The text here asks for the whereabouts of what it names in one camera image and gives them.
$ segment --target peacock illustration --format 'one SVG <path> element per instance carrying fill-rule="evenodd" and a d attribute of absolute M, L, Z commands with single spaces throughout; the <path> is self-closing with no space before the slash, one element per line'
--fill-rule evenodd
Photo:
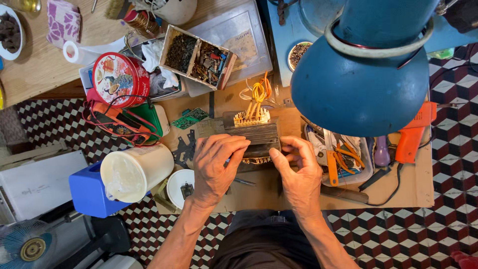
<path fill-rule="evenodd" d="M 106 89 L 105 92 L 113 95 L 120 89 L 125 89 L 133 86 L 133 76 L 132 75 L 119 75 L 117 78 L 114 77 L 105 77 L 106 80 Z"/>

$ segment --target lamp shade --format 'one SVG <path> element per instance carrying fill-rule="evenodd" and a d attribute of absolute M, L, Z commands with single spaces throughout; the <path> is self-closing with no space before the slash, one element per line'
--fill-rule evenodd
<path fill-rule="evenodd" d="M 292 75 L 292 100 L 310 121 L 336 133 L 375 137 L 396 132 L 417 114 L 429 88 L 424 49 L 397 70 L 407 57 L 349 56 L 320 37 Z"/>
<path fill-rule="evenodd" d="M 438 1 L 349 0 L 332 31 L 358 45 L 407 45 L 418 39 Z M 321 36 L 295 68 L 292 100 L 310 121 L 336 133 L 375 137 L 396 132 L 414 118 L 429 89 L 425 50 L 420 48 L 413 57 L 414 53 L 351 56 Z"/>

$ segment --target work bench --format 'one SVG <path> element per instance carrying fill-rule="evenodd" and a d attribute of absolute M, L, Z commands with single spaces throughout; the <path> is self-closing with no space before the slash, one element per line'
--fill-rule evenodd
<path fill-rule="evenodd" d="M 90 12 L 93 0 L 71 0 L 80 7 L 82 14 L 81 45 L 101 45 L 113 42 L 128 32 L 128 28 L 120 21 L 107 20 L 103 17 L 108 1 L 98 1 L 95 12 Z M 195 25 L 214 18 L 218 14 L 238 6 L 246 0 L 198 0 L 197 10 L 190 22 L 181 28 L 189 29 Z M 30 98 L 59 99 L 84 97 L 83 86 L 79 78 L 79 65 L 65 60 L 60 49 L 49 44 L 45 38 L 48 32 L 46 17 L 46 0 L 42 0 L 42 10 L 35 17 L 27 17 L 20 13 L 26 31 L 26 46 L 15 61 L 5 62 L 5 69 L 0 73 L 5 92 L 5 105 L 11 106 Z M 281 84 L 279 72 L 271 77 L 273 85 Z M 252 79 L 250 85 L 259 79 Z M 249 101 L 242 100 L 239 93 L 246 87 L 245 81 L 230 85 L 224 91 L 215 91 L 194 98 L 182 97 L 159 102 L 166 111 L 169 122 L 180 118 L 186 109 L 197 107 L 209 112 L 214 117 L 221 117 L 223 112 L 244 110 Z M 276 102 L 290 102 L 290 87 L 279 87 Z M 294 130 L 298 134 L 301 128 Z M 199 138 L 197 124 L 189 129 L 181 130 L 171 127 L 170 133 L 163 138 L 163 143 L 170 150 L 177 149 L 179 138 L 189 144 L 187 135 L 194 130 L 195 139 Z M 429 139 L 430 130 L 426 130 L 423 143 Z M 398 143 L 399 135 L 390 135 L 393 143 Z M 401 171 L 401 186 L 396 195 L 382 207 L 430 207 L 434 204 L 433 173 L 431 145 L 418 151 L 416 164 L 406 164 Z M 216 207 L 214 212 L 230 212 L 243 209 L 275 209 L 290 208 L 284 196 L 278 196 L 278 171 L 274 169 L 239 173 L 238 178 L 255 182 L 256 187 L 232 183 L 230 192 Z M 365 192 L 370 196 L 371 203 L 383 202 L 395 189 L 397 184 L 396 165 L 387 176 L 370 186 Z M 357 190 L 359 184 L 349 184 L 347 189 Z M 321 206 L 324 210 L 353 209 L 369 207 L 358 202 L 339 198 L 321 196 Z M 170 213 L 164 207 L 157 205 L 159 213 Z"/>

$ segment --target electric fan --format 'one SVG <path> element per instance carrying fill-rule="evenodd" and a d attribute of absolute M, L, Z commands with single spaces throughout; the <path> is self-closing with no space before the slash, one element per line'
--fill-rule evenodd
<path fill-rule="evenodd" d="M 0 228 L 0 269 L 48 268 L 55 252 L 56 234 L 39 220 Z"/>

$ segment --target fan motor hub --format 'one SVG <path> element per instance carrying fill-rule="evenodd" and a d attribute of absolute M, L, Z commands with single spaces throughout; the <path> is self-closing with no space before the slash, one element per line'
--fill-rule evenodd
<path fill-rule="evenodd" d="M 20 257 L 24 261 L 34 261 L 40 258 L 46 250 L 45 240 L 35 237 L 23 244 Z"/>

